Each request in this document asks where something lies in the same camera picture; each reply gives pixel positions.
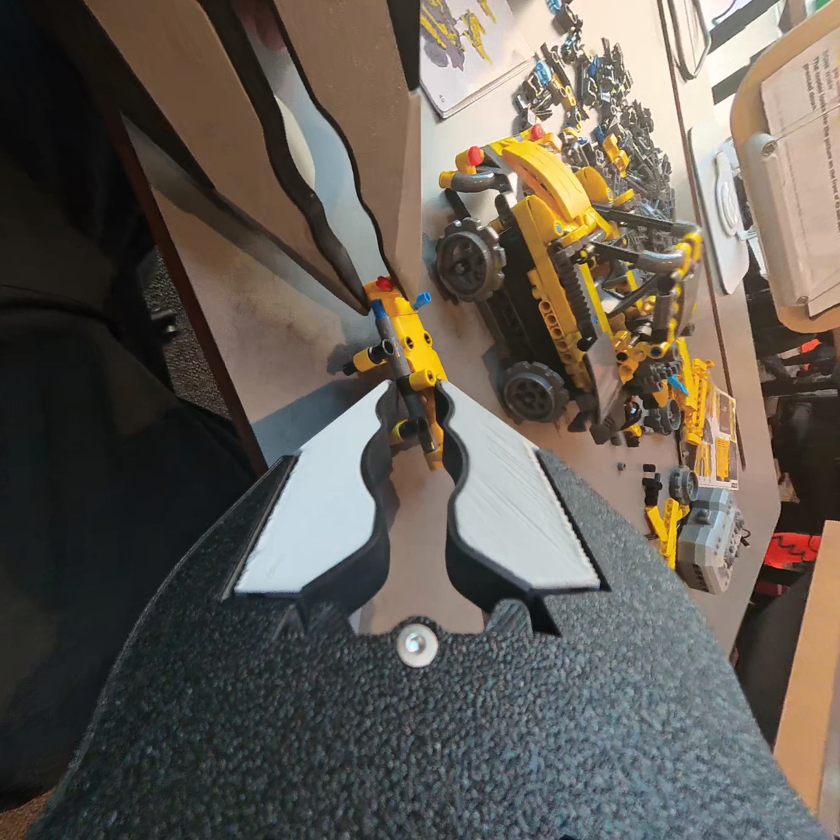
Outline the yellow brick subassembly blue pins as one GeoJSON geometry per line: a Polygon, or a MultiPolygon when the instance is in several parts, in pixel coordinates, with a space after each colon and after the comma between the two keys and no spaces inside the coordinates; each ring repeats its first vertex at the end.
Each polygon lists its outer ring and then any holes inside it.
{"type": "Polygon", "coordinates": [[[394,407],[386,410],[389,443],[393,447],[418,445],[428,469],[435,472],[443,468],[444,454],[444,432],[437,420],[435,389],[438,383],[447,380],[447,375],[433,338],[419,315],[420,309],[431,301],[430,295],[424,292],[408,300],[411,311],[394,318],[381,306],[371,307],[379,339],[348,359],[342,373],[348,376],[372,371],[387,373],[395,384],[394,407]]]}

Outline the person's dark clothed body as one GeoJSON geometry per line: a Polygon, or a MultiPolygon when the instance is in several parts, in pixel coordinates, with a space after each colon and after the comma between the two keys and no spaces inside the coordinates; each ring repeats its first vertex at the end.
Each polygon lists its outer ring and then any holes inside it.
{"type": "Polygon", "coordinates": [[[2,812],[58,782],[138,616],[256,479],[123,341],[134,256],[79,228],[59,162],[2,139],[2,812]]]}

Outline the yellow connector brick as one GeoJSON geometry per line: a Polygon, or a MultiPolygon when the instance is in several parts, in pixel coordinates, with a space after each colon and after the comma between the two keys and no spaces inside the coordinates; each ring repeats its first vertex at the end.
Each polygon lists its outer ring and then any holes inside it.
{"type": "Polygon", "coordinates": [[[364,286],[364,292],[372,308],[381,306],[381,309],[390,318],[399,317],[411,311],[411,302],[405,298],[402,290],[394,280],[395,289],[391,292],[378,290],[375,287],[375,280],[364,286]]]}

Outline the wooden board with printed sheet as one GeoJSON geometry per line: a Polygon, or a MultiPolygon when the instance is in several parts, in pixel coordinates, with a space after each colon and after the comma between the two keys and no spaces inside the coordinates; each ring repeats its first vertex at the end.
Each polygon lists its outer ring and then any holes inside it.
{"type": "Polygon", "coordinates": [[[830,2],[752,65],[730,129],[779,320],[839,326],[839,8],[830,2]]]}

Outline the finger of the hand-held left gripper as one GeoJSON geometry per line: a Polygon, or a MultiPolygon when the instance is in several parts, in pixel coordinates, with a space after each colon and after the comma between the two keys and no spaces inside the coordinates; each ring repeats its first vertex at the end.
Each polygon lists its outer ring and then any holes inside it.
{"type": "Polygon", "coordinates": [[[291,154],[284,115],[230,2],[85,2],[220,200],[358,313],[350,254],[291,154]]]}
{"type": "Polygon", "coordinates": [[[278,1],[277,25],[349,158],[380,258],[405,292],[424,273],[417,1],[278,1]]]}

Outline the yellow beam assembly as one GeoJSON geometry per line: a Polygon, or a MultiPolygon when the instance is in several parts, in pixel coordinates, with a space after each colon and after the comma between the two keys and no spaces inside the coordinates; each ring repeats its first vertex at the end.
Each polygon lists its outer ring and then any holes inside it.
{"type": "Polygon", "coordinates": [[[664,512],[658,504],[645,506],[646,520],[654,535],[656,549],[673,571],[676,570],[679,525],[689,513],[689,505],[683,505],[673,498],[667,499],[664,512]]]}

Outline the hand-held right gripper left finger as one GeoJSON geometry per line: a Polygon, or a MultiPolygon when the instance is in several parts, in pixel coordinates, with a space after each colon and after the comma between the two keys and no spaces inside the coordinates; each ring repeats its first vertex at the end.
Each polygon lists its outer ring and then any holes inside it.
{"type": "Polygon", "coordinates": [[[287,459],[238,562],[234,595],[287,601],[304,618],[330,604],[351,618],[383,587],[395,397],[393,382],[378,384],[287,459]]]}

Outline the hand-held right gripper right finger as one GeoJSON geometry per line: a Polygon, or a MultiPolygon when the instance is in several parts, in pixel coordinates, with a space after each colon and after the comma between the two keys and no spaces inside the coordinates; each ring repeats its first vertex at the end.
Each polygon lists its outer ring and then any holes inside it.
{"type": "Polygon", "coordinates": [[[454,482],[445,564],[456,591],[491,615],[520,604],[536,634],[559,636],[547,600],[599,592],[602,576],[537,445],[451,382],[436,388],[443,465],[454,482]]]}

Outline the yellow sticker sheet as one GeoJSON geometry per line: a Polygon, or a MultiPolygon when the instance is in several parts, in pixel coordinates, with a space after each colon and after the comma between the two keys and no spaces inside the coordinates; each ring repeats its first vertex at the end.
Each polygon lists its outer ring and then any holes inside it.
{"type": "Polygon", "coordinates": [[[692,470],[700,487],[739,489],[737,403],[709,382],[701,412],[680,430],[681,464],[692,470]]]}

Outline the person's left hand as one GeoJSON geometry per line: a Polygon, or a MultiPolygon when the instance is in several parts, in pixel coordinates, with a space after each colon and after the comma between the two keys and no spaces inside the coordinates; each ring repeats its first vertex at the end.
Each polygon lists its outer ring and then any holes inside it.
{"type": "Polygon", "coordinates": [[[248,33],[276,53],[287,49],[280,32],[277,8],[273,1],[237,1],[237,14],[248,33]]]}

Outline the cluster of yellow beams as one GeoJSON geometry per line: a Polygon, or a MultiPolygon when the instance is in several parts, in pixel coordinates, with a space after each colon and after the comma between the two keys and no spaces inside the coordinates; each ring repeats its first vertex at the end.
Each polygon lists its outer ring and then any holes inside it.
{"type": "Polygon", "coordinates": [[[711,451],[710,399],[713,383],[710,372],[715,363],[692,357],[686,338],[677,339],[676,349],[681,362],[678,383],[684,388],[683,391],[676,386],[672,389],[682,416],[679,453],[682,464],[693,467],[698,454],[705,451],[709,455],[711,451]]]}

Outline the grey brick battery box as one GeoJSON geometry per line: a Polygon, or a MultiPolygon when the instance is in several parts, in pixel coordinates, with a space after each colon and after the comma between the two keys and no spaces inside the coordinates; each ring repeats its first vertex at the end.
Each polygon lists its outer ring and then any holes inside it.
{"type": "Polygon", "coordinates": [[[675,569],[683,582],[700,592],[725,593],[732,579],[744,532],[744,519],[733,490],[702,487],[681,521],[675,569]]]}

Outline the brick instruction booklet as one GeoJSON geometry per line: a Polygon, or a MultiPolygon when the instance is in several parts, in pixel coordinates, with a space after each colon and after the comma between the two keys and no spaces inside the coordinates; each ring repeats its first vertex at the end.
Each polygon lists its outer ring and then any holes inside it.
{"type": "Polygon", "coordinates": [[[419,70],[446,120],[533,67],[534,50],[508,1],[421,1],[419,70]]]}

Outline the yellow toy brick car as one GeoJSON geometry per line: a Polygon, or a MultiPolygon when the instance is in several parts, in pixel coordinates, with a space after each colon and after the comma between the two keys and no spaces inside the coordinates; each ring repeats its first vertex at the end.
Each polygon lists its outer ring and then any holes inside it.
{"type": "Polygon", "coordinates": [[[572,169],[552,133],[472,145],[438,183],[455,218],[436,243],[450,297],[479,304],[507,351],[498,393],[519,422],[602,445],[676,434],[667,377],[696,309],[704,238],[692,222],[630,208],[591,166],[572,169]]]}

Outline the grey desk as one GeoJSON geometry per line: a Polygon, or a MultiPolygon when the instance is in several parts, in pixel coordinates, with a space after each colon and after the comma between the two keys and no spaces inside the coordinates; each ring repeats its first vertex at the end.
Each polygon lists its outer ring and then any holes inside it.
{"type": "MultiPolygon", "coordinates": [[[[630,35],[617,36],[629,42],[633,77],[654,108],[655,137],[662,138],[675,156],[675,187],[678,217],[696,216],[699,210],[690,196],[688,140],[681,137],[677,151],[677,94],[665,57],[660,22],[655,22],[655,2],[637,7],[639,20],[629,25],[630,35]]],[[[303,131],[316,167],[316,185],[331,226],[345,243],[362,279],[374,279],[383,264],[375,236],[364,211],[357,207],[350,163],[337,134],[314,108],[291,58],[277,53],[248,35],[276,95],[288,105],[303,131]]],[[[433,181],[451,164],[460,141],[490,139],[504,128],[502,99],[511,88],[499,88],[476,105],[443,122],[437,121],[423,93],[421,104],[421,211],[423,233],[437,235],[450,210],[433,181]]],[[[187,291],[209,328],[227,373],[241,403],[250,429],[268,466],[290,455],[345,408],[355,403],[372,385],[355,384],[340,372],[345,351],[356,351],[376,338],[373,318],[364,317],[337,299],[330,290],[281,252],[269,238],[245,224],[239,216],[204,194],[155,145],[148,133],[132,121],[125,123],[129,141],[150,183],[154,210],[160,215],[171,240],[171,259],[165,258],[170,278],[184,269],[187,291]]],[[[449,378],[476,402],[502,416],[501,404],[491,383],[501,372],[501,349],[490,336],[478,307],[443,301],[429,270],[423,264],[419,291],[431,291],[434,300],[422,311],[449,378]]],[[[743,444],[746,466],[740,461],[740,489],[735,492],[752,529],[751,547],[741,548],[728,590],[711,595],[688,589],[707,619],[711,631],[727,655],[732,655],[736,636],[747,611],[753,585],[760,572],[764,551],[780,512],[770,438],[763,422],[759,372],[749,319],[741,291],[723,296],[708,275],[710,258],[698,275],[696,330],[688,344],[695,356],[714,361],[713,381],[738,399],[739,419],[750,420],[748,441],[743,444]]],[[[198,331],[200,318],[193,318],[198,331]]],[[[643,512],[642,462],[659,468],[677,460],[676,444],[665,438],[647,437],[639,448],[596,445],[588,434],[569,434],[568,421],[554,426],[508,421],[542,448],[554,451],[584,478],[637,529],[647,526],[643,512]],[[616,463],[626,470],[616,471],[616,463]]],[[[391,484],[385,487],[388,515],[395,519],[389,531],[392,558],[383,588],[353,618],[365,634],[392,630],[409,616],[427,616],[448,631],[474,633],[484,622],[478,607],[471,605],[452,586],[445,570],[445,523],[448,493],[454,485],[445,470],[429,471],[418,448],[394,455],[391,484]]]]}

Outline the red black printed bag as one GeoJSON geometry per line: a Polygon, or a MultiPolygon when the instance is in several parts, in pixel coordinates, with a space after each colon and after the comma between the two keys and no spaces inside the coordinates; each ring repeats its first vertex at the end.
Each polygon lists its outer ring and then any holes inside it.
{"type": "Polygon", "coordinates": [[[803,573],[812,567],[821,548],[822,536],[797,532],[775,532],[763,558],[765,566],[803,573]]]}

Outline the pile of dark small bricks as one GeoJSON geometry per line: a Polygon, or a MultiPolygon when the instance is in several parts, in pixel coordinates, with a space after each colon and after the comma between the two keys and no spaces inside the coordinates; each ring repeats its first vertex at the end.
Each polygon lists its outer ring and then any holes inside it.
{"type": "Polygon", "coordinates": [[[572,169],[595,168],[616,196],[633,192],[631,209],[673,220],[672,166],[654,142],[651,111],[634,98],[622,47],[603,38],[601,50],[590,49],[572,2],[546,5],[561,39],[540,46],[512,100],[518,130],[555,128],[572,169]]]}

